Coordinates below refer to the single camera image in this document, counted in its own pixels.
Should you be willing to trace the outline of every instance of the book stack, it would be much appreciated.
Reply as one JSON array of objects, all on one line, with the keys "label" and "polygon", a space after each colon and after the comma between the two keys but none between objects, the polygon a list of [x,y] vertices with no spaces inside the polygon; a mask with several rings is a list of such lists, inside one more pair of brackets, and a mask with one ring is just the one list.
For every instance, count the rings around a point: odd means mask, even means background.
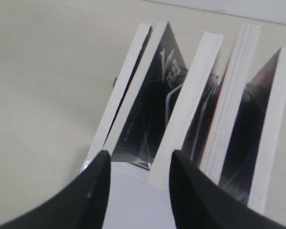
[{"label": "book stack", "polygon": [[172,152],[181,150],[253,210],[282,210],[286,48],[251,77],[259,33],[259,26],[240,25],[226,71],[217,75],[224,35],[205,32],[187,68],[169,22],[158,21],[153,30],[141,24],[82,170],[104,149],[113,162],[145,170],[147,186],[166,190]]}]

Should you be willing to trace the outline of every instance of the book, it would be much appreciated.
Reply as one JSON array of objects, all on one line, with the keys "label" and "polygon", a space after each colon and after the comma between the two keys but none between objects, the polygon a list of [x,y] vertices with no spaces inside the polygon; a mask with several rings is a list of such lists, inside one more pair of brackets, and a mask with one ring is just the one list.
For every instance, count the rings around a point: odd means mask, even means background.
[{"label": "book", "polygon": [[167,21],[158,21],[104,149],[113,161],[150,168],[187,69]]},{"label": "book", "polygon": [[126,95],[129,84],[132,81],[132,78],[144,53],[151,32],[152,26],[150,24],[141,23],[139,25],[133,38],[132,44],[127,52],[120,74],[114,83],[113,91],[99,126],[96,130],[88,155],[82,165],[81,171],[87,167],[87,165],[103,148],[108,133],[110,132],[112,124],[114,123],[116,115],[120,109],[121,103]]},{"label": "book", "polygon": [[248,207],[286,225],[286,48],[271,58],[251,88],[268,101]]},{"label": "book", "polygon": [[225,72],[199,168],[218,184],[260,26],[242,24]]},{"label": "book", "polygon": [[224,36],[205,32],[177,98],[168,126],[158,148],[148,183],[166,189],[173,150],[181,149],[197,110]]}]

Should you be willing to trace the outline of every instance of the beige surface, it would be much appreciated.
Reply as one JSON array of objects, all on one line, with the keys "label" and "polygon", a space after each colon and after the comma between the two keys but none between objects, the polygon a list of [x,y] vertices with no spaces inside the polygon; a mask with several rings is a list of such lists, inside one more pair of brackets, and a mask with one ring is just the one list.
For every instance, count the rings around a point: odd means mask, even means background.
[{"label": "beige surface", "polygon": [[250,75],[286,26],[139,0],[0,0],[0,223],[36,206],[79,171],[140,22],[169,20],[186,63],[204,31],[261,25]]}]

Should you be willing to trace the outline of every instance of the stylized logo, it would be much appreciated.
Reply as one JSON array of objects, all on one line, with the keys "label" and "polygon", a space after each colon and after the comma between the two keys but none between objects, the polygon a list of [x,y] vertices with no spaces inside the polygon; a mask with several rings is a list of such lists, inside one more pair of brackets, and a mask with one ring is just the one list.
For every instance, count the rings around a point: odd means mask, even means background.
[{"label": "stylized logo", "polygon": [[170,88],[174,88],[173,82],[176,80],[178,74],[180,73],[180,68],[177,64],[176,59],[173,59],[174,49],[168,55],[165,60],[165,50],[162,49],[161,54],[161,65],[162,65],[162,82],[167,81],[167,84]]}]

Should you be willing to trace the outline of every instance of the black object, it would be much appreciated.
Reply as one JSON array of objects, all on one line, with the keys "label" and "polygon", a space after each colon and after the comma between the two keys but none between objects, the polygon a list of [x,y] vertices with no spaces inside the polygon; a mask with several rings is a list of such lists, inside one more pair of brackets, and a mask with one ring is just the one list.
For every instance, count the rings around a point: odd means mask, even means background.
[{"label": "black object", "polygon": [[101,229],[110,191],[111,159],[101,151],[66,188],[0,229]]},{"label": "black object", "polygon": [[169,190],[177,229],[286,229],[225,193],[181,151],[173,152]]}]

